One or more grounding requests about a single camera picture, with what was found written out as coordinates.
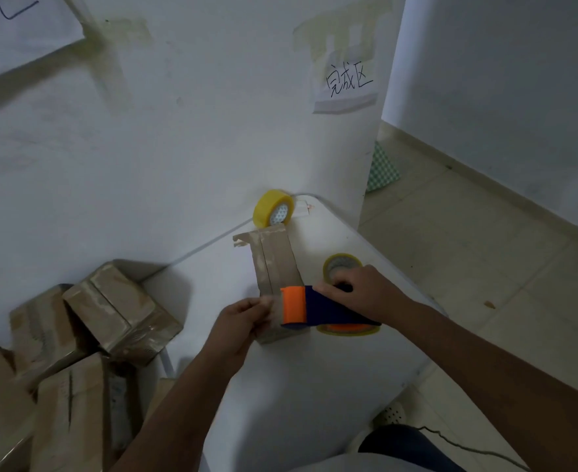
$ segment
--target person's right forearm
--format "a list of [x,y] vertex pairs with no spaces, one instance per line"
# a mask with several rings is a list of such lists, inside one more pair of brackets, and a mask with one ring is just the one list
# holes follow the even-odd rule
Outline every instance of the person's right forearm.
[[384,322],[458,383],[532,470],[578,470],[576,389],[429,306],[388,311]]

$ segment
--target green checkered cloth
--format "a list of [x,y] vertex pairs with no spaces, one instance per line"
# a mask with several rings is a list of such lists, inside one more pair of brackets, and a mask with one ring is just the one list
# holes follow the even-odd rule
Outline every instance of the green checkered cloth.
[[398,169],[391,163],[378,141],[374,141],[374,154],[372,155],[372,166],[369,170],[366,192],[381,189],[399,180],[399,178]]

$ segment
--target person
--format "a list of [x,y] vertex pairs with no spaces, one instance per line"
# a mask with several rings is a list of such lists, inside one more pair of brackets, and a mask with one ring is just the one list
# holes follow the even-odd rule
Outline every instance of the person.
[[[578,391],[412,301],[368,265],[339,270],[352,285],[315,289],[374,321],[397,329],[466,392],[533,471],[578,471]],[[214,414],[243,366],[256,335],[268,327],[272,300],[248,298],[227,306],[206,344],[114,465],[114,472],[196,471]],[[418,436],[378,428],[359,454],[331,458],[301,471],[462,471],[416,429]]]

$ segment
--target jeans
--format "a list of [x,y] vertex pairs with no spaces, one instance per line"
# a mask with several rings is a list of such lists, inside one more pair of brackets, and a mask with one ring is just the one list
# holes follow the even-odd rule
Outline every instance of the jeans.
[[379,427],[363,440],[359,452],[395,457],[433,472],[466,472],[446,457],[423,433],[403,424]]

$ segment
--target black cable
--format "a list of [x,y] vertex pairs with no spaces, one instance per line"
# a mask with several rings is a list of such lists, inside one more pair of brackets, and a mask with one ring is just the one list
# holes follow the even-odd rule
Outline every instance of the black cable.
[[422,427],[414,427],[414,426],[409,426],[412,427],[416,430],[426,430],[428,432],[430,432],[431,434],[437,434],[438,436],[440,436],[442,439],[444,439],[447,443],[454,445],[455,447],[458,447],[459,449],[463,449],[465,451],[468,452],[473,452],[475,454],[482,454],[484,456],[494,456],[494,457],[498,457],[499,459],[503,459],[505,461],[511,462],[513,465],[515,465],[518,468],[521,468],[527,472],[531,472],[531,469],[528,467],[525,467],[522,464],[519,464],[517,461],[515,461],[514,459],[504,456],[503,454],[499,454],[498,452],[492,452],[492,451],[480,451],[478,449],[473,449],[472,447],[466,447],[465,445],[459,445],[456,442],[452,442],[451,440],[447,439],[446,437],[444,437],[442,435],[442,432],[438,431],[438,430],[432,430],[429,429],[427,426],[423,425]]

